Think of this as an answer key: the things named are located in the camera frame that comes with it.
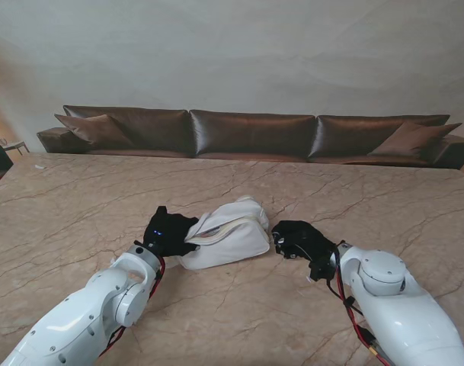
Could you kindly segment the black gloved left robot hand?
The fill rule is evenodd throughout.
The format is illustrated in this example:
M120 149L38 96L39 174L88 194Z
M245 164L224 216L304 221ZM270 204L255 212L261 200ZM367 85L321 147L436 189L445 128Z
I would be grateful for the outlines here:
M169 213L166 206L158 206L143 235L143 245L161 257L185 256L199 247L186 241L197 217Z

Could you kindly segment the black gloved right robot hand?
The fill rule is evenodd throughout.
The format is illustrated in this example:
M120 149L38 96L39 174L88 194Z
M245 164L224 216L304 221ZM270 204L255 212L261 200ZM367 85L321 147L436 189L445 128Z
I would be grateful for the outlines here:
M277 254L284 258L304 258L310 262L329 262L335 244L313 225L301 220L281 220L273 227Z

